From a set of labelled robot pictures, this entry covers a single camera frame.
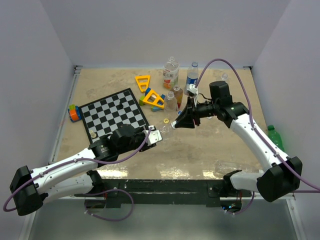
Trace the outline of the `clear plastic bottle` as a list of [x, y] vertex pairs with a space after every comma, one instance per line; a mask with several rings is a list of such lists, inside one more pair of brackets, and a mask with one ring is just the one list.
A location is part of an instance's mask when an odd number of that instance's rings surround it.
[[164, 123], [159, 127], [161, 137], [166, 140], [172, 138], [175, 132], [175, 129], [172, 127], [171, 123]]
[[221, 80], [222, 81], [225, 81], [226, 83], [229, 81], [229, 76], [228, 76], [228, 74], [227, 73], [223, 73], [222, 75], [221, 75]]

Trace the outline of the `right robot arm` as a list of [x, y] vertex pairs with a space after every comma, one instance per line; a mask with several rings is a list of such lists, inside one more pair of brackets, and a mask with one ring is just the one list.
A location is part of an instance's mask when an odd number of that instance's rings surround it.
[[211, 99], [198, 102], [198, 89], [189, 86], [189, 97], [182, 113], [171, 124], [173, 129], [193, 129], [202, 118], [216, 116], [249, 147], [262, 166], [262, 173], [232, 171], [223, 177], [222, 194], [233, 197], [240, 190], [258, 192], [273, 202], [300, 186], [303, 164], [298, 157], [289, 157], [262, 131], [241, 102], [234, 102], [225, 81], [209, 84]]

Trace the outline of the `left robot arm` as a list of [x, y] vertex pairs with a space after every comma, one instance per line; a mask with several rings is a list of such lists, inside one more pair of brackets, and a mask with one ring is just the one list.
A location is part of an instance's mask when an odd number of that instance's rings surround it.
[[104, 190], [101, 177], [94, 172], [104, 166], [118, 164], [119, 155], [130, 152], [132, 156], [146, 151], [162, 141], [155, 126], [134, 128], [125, 124], [79, 153], [44, 167], [18, 168], [10, 184], [10, 197], [3, 210], [10, 212], [8, 203], [13, 201], [19, 216], [26, 216], [51, 200], [67, 195], [99, 196]]

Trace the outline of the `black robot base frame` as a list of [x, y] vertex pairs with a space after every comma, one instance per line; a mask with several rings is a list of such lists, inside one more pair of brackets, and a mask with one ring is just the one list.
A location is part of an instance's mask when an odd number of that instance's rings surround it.
[[130, 198], [118, 190], [128, 192], [136, 205], [204, 205], [219, 208], [222, 198], [252, 196], [248, 190], [224, 190], [221, 179], [102, 179], [90, 192], [103, 197], [104, 194], [98, 193], [106, 190], [113, 190], [106, 194], [107, 208], [119, 208], [121, 204], [131, 203]]

